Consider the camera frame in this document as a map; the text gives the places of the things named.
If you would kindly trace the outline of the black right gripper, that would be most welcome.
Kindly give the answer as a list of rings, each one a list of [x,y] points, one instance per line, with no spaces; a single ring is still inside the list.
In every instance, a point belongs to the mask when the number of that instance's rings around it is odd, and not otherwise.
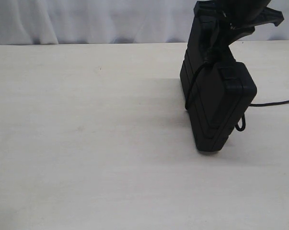
[[[200,52],[218,49],[219,20],[226,22],[224,45],[254,33],[255,27],[267,23],[279,26],[284,21],[281,11],[268,7],[269,0],[205,0],[197,1],[195,16],[199,17]]]

